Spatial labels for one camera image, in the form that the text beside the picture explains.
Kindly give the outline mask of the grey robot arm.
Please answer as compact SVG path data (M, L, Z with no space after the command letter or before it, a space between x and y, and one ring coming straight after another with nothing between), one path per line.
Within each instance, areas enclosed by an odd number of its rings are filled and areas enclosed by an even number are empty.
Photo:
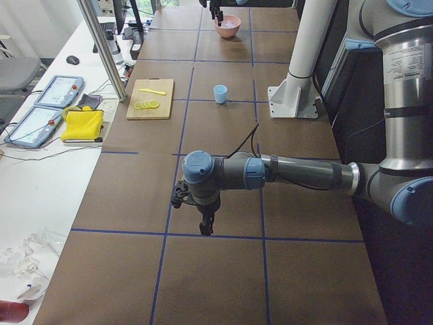
M213 232L221 190L254 190L267 182L313 190L344 190L399 221L432 225L432 2L351 1L347 49L377 47L383 54L386 157L378 164L256 156L236 150L215 158L196 150L182 164L171 203L194 205L200 231Z

